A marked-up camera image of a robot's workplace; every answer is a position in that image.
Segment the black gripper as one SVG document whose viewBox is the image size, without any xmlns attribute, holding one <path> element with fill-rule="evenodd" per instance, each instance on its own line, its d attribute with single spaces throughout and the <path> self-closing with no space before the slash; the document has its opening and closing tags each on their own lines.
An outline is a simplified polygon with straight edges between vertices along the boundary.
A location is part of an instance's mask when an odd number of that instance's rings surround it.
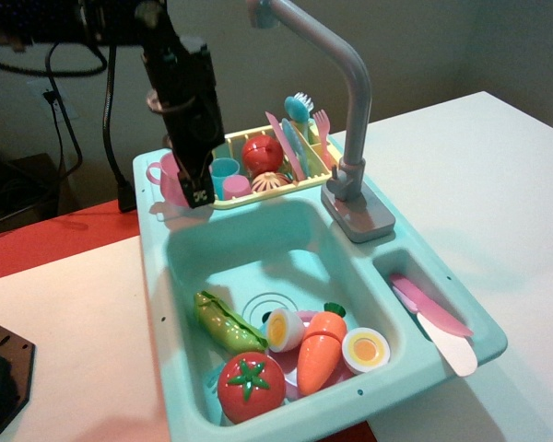
<svg viewBox="0 0 553 442">
<path fill-rule="evenodd" d="M 191 208 L 212 204 L 208 166 L 224 142 L 224 128 L 207 44 L 189 36 L 152 41 L 143 48 L 143 62 L 180 165 L 183 196 Z"/>
</svg>

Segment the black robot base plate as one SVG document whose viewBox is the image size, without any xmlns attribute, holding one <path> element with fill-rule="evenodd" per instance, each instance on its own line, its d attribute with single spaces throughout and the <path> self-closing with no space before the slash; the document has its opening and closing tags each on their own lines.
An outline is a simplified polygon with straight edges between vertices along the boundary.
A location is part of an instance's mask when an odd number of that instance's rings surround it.
<svg viewBox="0 0 553 442">
<path fill-rule="evenodd" d="M 0 325 L 0 435 L 29 401 L 36 345 Z"/>
</svg>

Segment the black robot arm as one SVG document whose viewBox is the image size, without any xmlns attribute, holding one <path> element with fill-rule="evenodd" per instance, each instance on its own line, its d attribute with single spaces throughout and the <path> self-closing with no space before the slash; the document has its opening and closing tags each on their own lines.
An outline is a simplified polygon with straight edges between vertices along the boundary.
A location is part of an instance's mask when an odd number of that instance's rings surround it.
<svg viewBox="0 0 553 442">
<path fill-rule="evenodd" d="M 198 38 L 179 37 L 163 1 L 0 1 L 0 45 L 22 52 L 34 43 L 86 46 L 100 66 L 86 76 L 107 75 L 102 137 L 117 181 L 118 203 L 135 205 L 133 188 L 112 151 L 110 119 L 116 50 L 139 46 L 153 87 L 153 112 L 161 115 L 179 170 L 177 178 L 189 207 L 215 201 L 210 174 L 212 151 L 223 144 L 216 79 L 210 52 Z"/>
</svg>

